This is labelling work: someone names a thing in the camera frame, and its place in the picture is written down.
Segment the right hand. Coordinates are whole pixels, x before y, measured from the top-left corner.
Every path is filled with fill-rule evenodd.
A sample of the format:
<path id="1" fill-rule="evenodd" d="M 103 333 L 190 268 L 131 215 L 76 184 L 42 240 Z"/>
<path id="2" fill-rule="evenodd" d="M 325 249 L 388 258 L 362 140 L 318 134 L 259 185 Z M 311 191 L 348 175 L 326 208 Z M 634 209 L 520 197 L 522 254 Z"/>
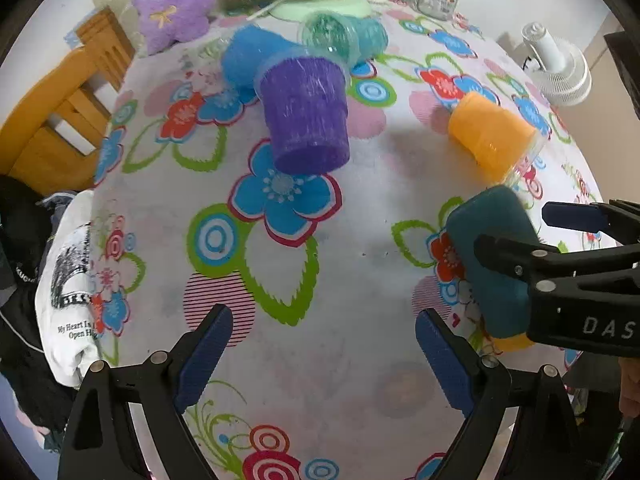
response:
<path id="1" fill-rule="evenodd" d="M 620 363 L 620 411 L 627 417 L 640 415 L 640 361 L 619 358 Z"/>

